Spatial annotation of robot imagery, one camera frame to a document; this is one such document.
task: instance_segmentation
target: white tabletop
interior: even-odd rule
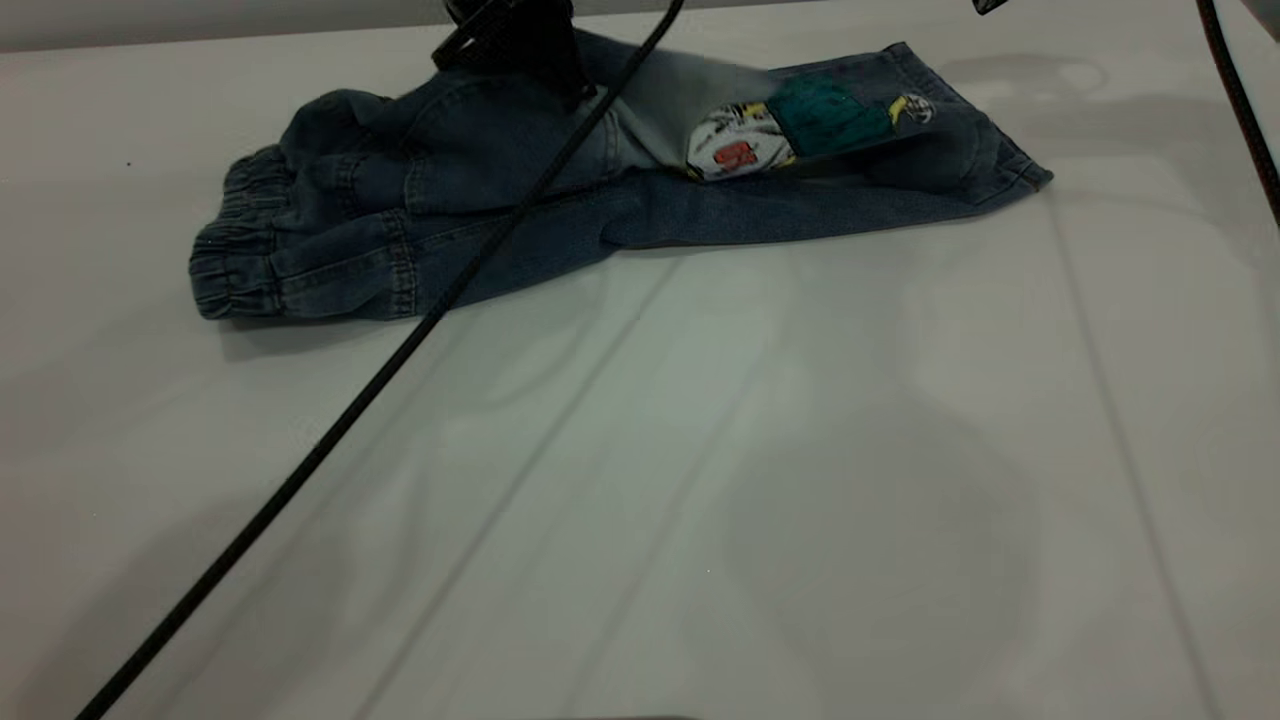
[[[906,40],[1057,179],[452,314],[113,717],[1274,717],[1280,238],[1193,5],[684,14]],[[207,323],[186,259],[232,160],[444,32],[0,55],[0,719],[72,716],[408,332]]]

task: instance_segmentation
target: folded jeans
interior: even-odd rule
[[[634,51],[586,32],[579,42],[600,86],[617,81]],[[847,92],[883,136],[722,182],[681,170],[690,132],[717,108],[763,101],[792,82]],[[344,90],[307,104],[278,145],[228,173],[218,218],[191,258],[200,313],[425,313],[585,111],[564,113],[522,76],[467,72],[439,73],[399,99]],[[782,242],[951,220],[1004,208],[1050,179],[904,44],[777,70],[655,51],[460,304],[620,249]]]

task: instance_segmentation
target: cartoon print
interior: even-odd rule
[[[717,108],[690,136],[690,174],[717,181],[780,168],[795,152],[764,102],[739,102]]]
[[[933,102],[929,102],[919,95],[902,95],[891,102],[888,106],[888,117],[892,118],[895,129],[897,129],[897,119],[902,113],[906,113],[908,118],[911,118],[922,126],[929,124],[933,120]]]

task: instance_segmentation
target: black cord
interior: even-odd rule
[[[239,561],[241,557],[248,552],[248,548],[257,541],[259,537],[266,530],[273,520],[284,510],[284,507],[293,500],[293,496],[302,489],[302,486],[311,478],[320,462],[333,452],[333,448],[338,442],[347,434],[356,420],[369,409],[378,393],[387,387],[387,383],[396,375],[396,373],[410,359],[417,346],[422,343],[428,333],[440,322],[449,307],[458,301],[458,297],[466,291],[467,286],[476,277],[484,264],[493,256],[494,251],[511,236],[516,229],[516,225],[527,215],[534,206],[541,199],[547,188],[550,187],[556,177],[564,169],[568,164],[570,158],[573,152],[586,141],[586,136],[591,133],[591,129],[599,124],[600,119],[617,100],[618,95],[635,76],[640,64],[644,63],[645,58],[653,53],[653,49],[658,45],[658,41],[667,35],[667,29],[676,20],[676,15],[680,14],[681,6],[685,0],[672,0],[671,5],[667,8],[667,13],[658,22],[658,27],[649,33],[649,37],[644,41],[644,45],[636,49],[623,65],[622,72],[618,74],[617,82],[613,87],[604,95],[588,114],[586,119],[582,120],[573,135],[570,136],[564,146],[561,147],[556,159],[543,170],[541,177],[538,182],[525,193],[524,200],[516,206],[515,210],[508,214],[502,224],[489,236],[488,240],[481,243],[480,250],[476,251],[475,256],[467,263],[467,266],[458,273],[458,275],[449,283],[449,287],[436,299],[431,307],[426,311],[426,316],[413,328],[408,338],[396,348],[390,359],[378,369],[369,384],[360,391],[360,395],[342,411],[338,416],[338,421],[325,432],[320,442],[316,443],[311,452],[302,460],[302,462],[289,474],[288,479],[268,498],[266,503],[250,519],[248,524],[232,539],[230,544],[223,550],[221,553],[214,560],[214,562],[200,575],[200,578],[191,585],[191,589],[178,600],[178,603],[173,606],[173,610],[164,616],[163,620],[151,630],[151,634],[142,641],[142,644],[133,651],[133,655],[120,665],[120,669],[115,671],[110,679],[102,685],[101,689],[88,701],[88,705],[76,715],[76,720],[99,720],[111,708],[113,705],[129,685],[146,670],[147,665],[160,653],[165,644],[178,633],[182,625],[191,619],[200,605],[214,592],[218,583],[230,573],[232,568]]]
[[[1217,65],[1217,74],[1222,78],[1222,87],[1231,101],[1231,110],[1235,111],[1235,122],[1240,124],[1244,133],[1244,142],[1249,146],[1249,155],[1253,158],[1253,168],[1262,181],[1262,190],[1267,193],[1267,202],[1271,204],[1271,214],[1280,225],[1280,176],[1276,174],[1276,161],[1267,147],[1267,138],[1258,127],[1258,117],[1253,114],[1253,105],[1240,82],[1240,73],[1231,60],[1231,51],[1228,49],[1226,37],[1222,36],[1222,23],[1217,17],[1217,5],[1213,0],[1196,0],[1201,12],[1201,23],[1204,24],[1204,38],[1208,40],[1208,50],[1213,54],[1213,64]]]
[[[662,17],[658,26],[653,29],[649,37],[627,60],[623,67],[622,73],[618,76],[618,82],[609,88],[604,99],[591,109],[586,119],[573,131],[573,135],[568,138],[556,159],[547,167],[534,187],[529,190],[525,197],[520,201],[515,210],[511,211],[503,223],[489,236],[488,240],[481,243],[480,250],[471,259],[467,266],[449,283],[449,287],[440,295],[431,307],[426,311],[426,316],[413,328],[408,338],[396,348],[390,359],[379,368],[378,373],[374,374],[372,379],[360,391],[360,395],[342,411],[338,420],[325,432],[324,437],[316,443],[311,452],[302,460],[302,462],[289,474],[284,483],[268,498],[266,503],[250,519],[248,524],[232,539],[232,542],[223,550],[221,553],[214,560],[214,562],[200,575],[200,578],[192,584],[191,589],[182,596],[173,610],[164,616],[163,620],[151,630],[151,634],[142,641],[136,651],[124,661],[124,664],[111,675],[110,679],[102,685],[101,689],[90,700],[88,705],[76,715],[76,720],[100,720],[106,712],[115,705],[115,702],[129,689],[129,685],[146,670],[147,665],[160,653],[160,651],[169,643],[169,641],[178,633],[182,625],[196,612],[200,605],[212,593],[218,583],[230,573],[236,562],[248,552],[250,547],[257,541],[259,537],[266,530],[266,528],[275,520],[275,518],[284,510],[284,507],[293,500],[293,496],[302,489],[302,486],[311,478],[325,457],[333,452],[338,442],[342,441],[347,430],[356,424],[356,420],[369,409],[378,395],[387,387],[387,383],[396,375],[397,372],[408,361],[410,356],[415,350],[426,340],[426,336],[435,328],[445,313],[453,306],[454,302],[462,296],[471,281],[480,273],[484,264],[493,256],[494,251],[507,241],[511,233],[516,229],[516,225],[527,215],[534,206],[541,199],[547,188],[550,187],[556,177],[564,169],[568,160],[573,156],[573,152],[582,145],[586,136],[590,135],[591,129],[600,122],[604,114],[617,100],[618,95],[630,82],[631,77],[635,76],[636,69],[644,63],[645,58],[653,51],[658,45],[658,41],[667,33],[671,24],[676,20],[676,15],[680,13],[684,0],[672,0],[671,5],[667,8],[667,13]],[[1201,20],[1204,24],[1204,36],[1208,40],[1210,51],[1213,54],[1213,61],[1217,65],[1219,74],[1222,78],[1222,86],[1226,88],[1228,97],[1231,101],[1231,109],[1235,111],[1235,119],[1240,124],[1240,131],[1244,133],[1244,141],[1249,146],[1249,154],[1253,158],[1254,168],[1258,172],[1258,179],[1262,181],[1262,188],[1267,195],[1267,201],[1271,205],[1271,213],[1276,218],[1276,224],[1280,224],[1280,176],[1276,173],[1275,159],[1271,156],[1271,151],[1267,147],[1266,137],[1262,135],[1262,129],[1258,127],[1258,119],[1253,113],[1253,106],[1249,102],[1248,95],[1244,91],[1244,85],[1240,82],[1240,76],[1235,69],[1235,63],[1231,60],[1231,54],[1226,45],[1226,38],[1222,36],[1222,27],[1217,17],[1217,6],[1213,0],[1197,0],[1199,6]]]

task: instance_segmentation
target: white table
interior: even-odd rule
[[[1047,192],[452,314],[113,717],[1274,717],[1280,241],[1193,4],[968,5],[664,45],[906,40]],[[72,716],[408,332],[206,323],[184,263],[236,156],[444,33],[0,56],[0,717]]]

